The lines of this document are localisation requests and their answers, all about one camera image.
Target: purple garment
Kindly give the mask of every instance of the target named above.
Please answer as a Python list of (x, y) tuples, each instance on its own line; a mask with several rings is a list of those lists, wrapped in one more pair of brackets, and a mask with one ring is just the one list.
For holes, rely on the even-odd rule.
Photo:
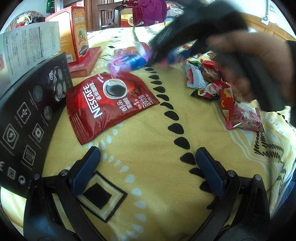
[(155, 21), (162, 23), (166, 18), (167, 6), (164, 0), (138, 0), (146, 26)]

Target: blue gripper pad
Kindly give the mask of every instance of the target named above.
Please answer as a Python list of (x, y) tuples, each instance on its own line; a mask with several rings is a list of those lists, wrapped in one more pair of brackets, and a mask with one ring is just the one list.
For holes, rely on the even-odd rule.
[(212, 158), (204, 147), (196, 151), (195, 161), (204, 174), (212, 193), (221, 199), (227, 183), (226, 170)]
[(80, 160), (83, 164), (72, 180), (72, 195), (74, 197), (83, 193), (100, 160), (101, 152), (99, 148), (95, 146), (92, 146)]

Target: black box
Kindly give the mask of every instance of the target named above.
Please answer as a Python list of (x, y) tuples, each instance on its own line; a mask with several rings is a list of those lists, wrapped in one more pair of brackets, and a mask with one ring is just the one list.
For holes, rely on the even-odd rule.
[(22, 76), (0, 99), (0, 186), (27, 196), (42, 174), (54, 129), (72, 88), (66, 54), (54, 55)]

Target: ce mark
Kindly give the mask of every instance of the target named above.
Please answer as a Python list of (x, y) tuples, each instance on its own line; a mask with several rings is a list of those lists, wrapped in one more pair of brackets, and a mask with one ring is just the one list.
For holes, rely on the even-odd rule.
[(4, 165), (4, 162), (0, 161), (0, 171), (2, 171), (2, 172), (3, 172), (3, 169), (2, 169), (3, 165)]

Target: yellow blanket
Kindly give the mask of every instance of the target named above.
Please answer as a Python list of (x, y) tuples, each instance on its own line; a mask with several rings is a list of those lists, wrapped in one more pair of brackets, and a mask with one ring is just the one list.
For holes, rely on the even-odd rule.
[[(90, 47), (103, 48), (91, 75), (108, 72), (114, 49), (133, 46), (133, 41), (148, 42), (163, 27), (162, 23), (90, 33)], [(182, 70), (147, 66), (133, 74), (147, 84), (161, 104), (106, 130), (84, 146), (78, 143), (64, 109), (43, 171), (44, 177), (57, 175), (91, 146), (100, 148), (101, 162), (79, 201), (108, 241), (190, 238), (210, 214), (207, 206), (214, 199), (204, 185), (200, 187), (205, 179), (194, 161), (199, 147), (206, 147), (226, 170), (244, 177), (260, 174), (273, 211), (296, 153), (288, 108), (261, 113), (265, 133), (227, 130), (219, 102), (190, 97), (193, 89), (186, 86)], [(83, 79), (73, 79), (74, 85)], [(273, 156), (272, 163), (267, 155)], [(21, 230), (25, 199), (2, 189), (1, 201)], [(62, 210), (61, 215), (71, 229)]]

